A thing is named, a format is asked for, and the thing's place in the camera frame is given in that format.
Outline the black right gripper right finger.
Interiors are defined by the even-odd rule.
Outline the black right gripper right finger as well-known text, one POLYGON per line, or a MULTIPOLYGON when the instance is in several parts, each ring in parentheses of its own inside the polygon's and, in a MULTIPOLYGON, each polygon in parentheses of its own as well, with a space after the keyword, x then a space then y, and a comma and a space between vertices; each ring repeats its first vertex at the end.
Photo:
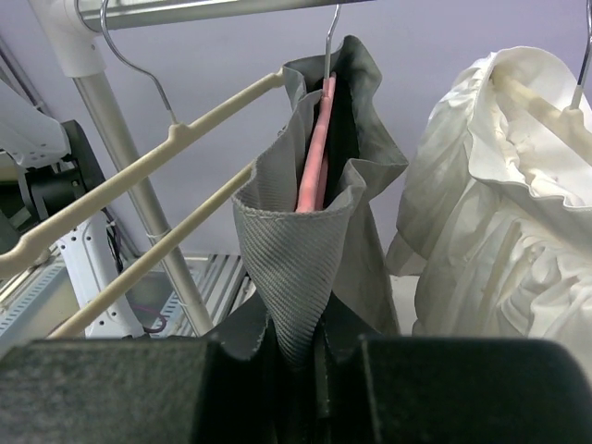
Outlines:
POLYGON ((591 388, 551 341, 386 337, 331 297, 314 368, 319 443, 591 439, 591 388))

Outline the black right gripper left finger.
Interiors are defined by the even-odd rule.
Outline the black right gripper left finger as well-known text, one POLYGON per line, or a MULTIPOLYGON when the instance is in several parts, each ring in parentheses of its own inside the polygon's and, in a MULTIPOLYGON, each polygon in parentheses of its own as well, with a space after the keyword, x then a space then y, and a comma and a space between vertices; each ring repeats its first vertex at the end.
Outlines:
POLYGON ((35 340, 1 360, 1 439, 273 443, 276 358, 258 296, 199 339, 35 340))

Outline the grey pleated skirt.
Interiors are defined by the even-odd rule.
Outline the grey pleated skirt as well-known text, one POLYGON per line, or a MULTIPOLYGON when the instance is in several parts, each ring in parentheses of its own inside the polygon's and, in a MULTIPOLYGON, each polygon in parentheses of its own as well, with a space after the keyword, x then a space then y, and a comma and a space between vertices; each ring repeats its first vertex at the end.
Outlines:
POLYGON ((293 368, 305 365, 331 296, 381 333, 398 329, 385 254, 371 201, 408 165, 375 110, 381 72, 362 41, 346 36, 331 56, 284 65, 292 114, 233 195, 246 270, 293 368), (325 150, 328 174, 319 210, 301 213, 298 192, 318 117, 326 69, 336 75, 325 150))

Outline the pink hanger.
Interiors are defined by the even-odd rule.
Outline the pink hanger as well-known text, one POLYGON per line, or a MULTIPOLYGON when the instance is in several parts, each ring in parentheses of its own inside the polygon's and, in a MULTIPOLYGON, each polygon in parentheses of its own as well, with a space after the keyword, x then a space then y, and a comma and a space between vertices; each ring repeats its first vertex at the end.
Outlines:
POLYGON ((328 171, 325 145, 336 88, 336 75, 331 73, 331 49, 333 35, 339 22, 340 13, 341 5, 337 5, 327 32, 322 97, 319 102, 319 114, 314 126, 302 173, 296 206, 297 213, 311 213, 313 211, 319 211, 323 207, 328 171))

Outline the cream plastic hanger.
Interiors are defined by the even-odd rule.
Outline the cream plastic hanger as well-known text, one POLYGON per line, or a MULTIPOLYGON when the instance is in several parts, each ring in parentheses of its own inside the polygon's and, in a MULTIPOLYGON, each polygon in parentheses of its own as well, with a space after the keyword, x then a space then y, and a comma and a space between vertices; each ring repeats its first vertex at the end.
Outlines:
POLYGON ((219 208, 249 177, 248 168, 216 191, 190 216, 171 228, 149 180, 150 175, 242 108, 283 85, 281 72, 264 76, 191 124, 173 122, 166 140, 139 155, 105 75, 105 62, 96 47, 96 31, 83 21, 74 1, 35 1, 31 5, 64 74, 72 78, 86 104, 117 173, 99 185, 95 196, 107 206, 128 194, 146 228, 151 249, 107 285, 90 307, 81 309, 53 332, 54 338, 84 335, 91 339, 138 338, 144 328, 132 310, 127 292, 154 266, 162 265, 197 334, 208 332, 212 320, 179 244, 219 208))

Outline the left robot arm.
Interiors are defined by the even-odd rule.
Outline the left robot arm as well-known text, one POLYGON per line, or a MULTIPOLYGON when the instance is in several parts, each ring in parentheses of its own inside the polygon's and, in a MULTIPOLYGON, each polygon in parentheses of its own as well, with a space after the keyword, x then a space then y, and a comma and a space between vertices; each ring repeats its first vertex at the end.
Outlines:
POLYGON ((38 223, 2 253, 2 277, 29 268, 55 245, 79 307, 90 307, 118 275, 118 242, 105 200, 95 196, 105 177, 82 127, 43 114, 3 84, 1 148, 18 168, 21 197, 38 223))

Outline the white pleated skirt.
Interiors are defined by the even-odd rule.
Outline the white pleated skirt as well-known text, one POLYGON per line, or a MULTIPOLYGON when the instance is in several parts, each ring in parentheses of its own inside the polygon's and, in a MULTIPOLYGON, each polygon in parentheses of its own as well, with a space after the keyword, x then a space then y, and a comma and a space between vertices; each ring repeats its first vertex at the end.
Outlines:
POLYGON ((462 71, 434 106, 409 165, 396 275, 419 277, 413 331, 546 338, 591 347, 591 169, 498 92, 504 71, 566 105, 574 76, 533 47, 462 71))

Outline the cream hanger of white skirt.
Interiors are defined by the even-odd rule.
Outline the cream hanger of white skirt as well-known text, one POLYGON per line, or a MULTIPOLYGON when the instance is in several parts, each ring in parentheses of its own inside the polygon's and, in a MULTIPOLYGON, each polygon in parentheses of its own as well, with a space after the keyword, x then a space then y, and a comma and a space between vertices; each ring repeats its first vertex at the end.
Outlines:
POLYGON ((584 124, 580 104, 584 98, 586 79, 591 67, 591 2, 586 2, 586 49, 570 104, 562 111, 527 88, 500 67, 493 70, 492 79, 497 87, 535 120, 558 137, 588 137, 591 132, 584 124))

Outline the silver clothes rack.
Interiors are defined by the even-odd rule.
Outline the silver clothes rack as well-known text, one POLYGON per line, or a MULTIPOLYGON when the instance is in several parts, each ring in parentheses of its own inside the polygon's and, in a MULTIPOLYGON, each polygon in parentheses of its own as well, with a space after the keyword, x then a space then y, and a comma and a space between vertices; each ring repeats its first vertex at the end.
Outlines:
MULTIPOLYGON (((285 62, 319 55, 330 25, 337 39, 364 37, 384 6, 371 1, 340 14, 323 6, 113 31, 130 65, 96 38, 105 71, 87 80, 64 75, 28 2, 2 3, 1 33, 52 115, 80 123, 109 177, 163 142, 173 119, 191 123, 285 62)), ((112 202, 124 253, 148 251, 268 148, 290 115, 283 88, 266 92, 158 168, 147 185, 112 202)))

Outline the aluminium mounting rail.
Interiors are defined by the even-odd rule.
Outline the aluminium mounting rail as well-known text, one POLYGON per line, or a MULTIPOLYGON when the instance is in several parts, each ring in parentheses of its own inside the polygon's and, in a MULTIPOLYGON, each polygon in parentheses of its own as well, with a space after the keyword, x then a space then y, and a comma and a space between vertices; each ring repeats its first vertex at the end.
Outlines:
MULTIPOLYGON (((247 299, 251 281, 246 275, 239 256, 225 254, 194 256, 188 257, 187 263, 214 324, 221 322, 247 299)), ((44 271, 50 265, 57 264, 66 268, 60 255, 55 253, 45 265, 5 283, 1 287, 1 315, 7 311, 9 304, 16 300, 18 292, 32 282, 37 273, 44 271)), ((163 315, 167 319, 166 328, 155 334, 157 338, 194 334, 162 266, 156 266, 142 277, 127 292, 127 297, 134 313, 145 326, 159 328, 161 323, 157 318, 158 315, 163 315)), ((46 337, 61 322, 71 317, 78 308, 67 272, 64 280, 49 300, 35 312, 32 320, 26 326, 19 328, 17 334, 10 340, 1 340, 1 348, 4 350, 21 342, 46 337)))

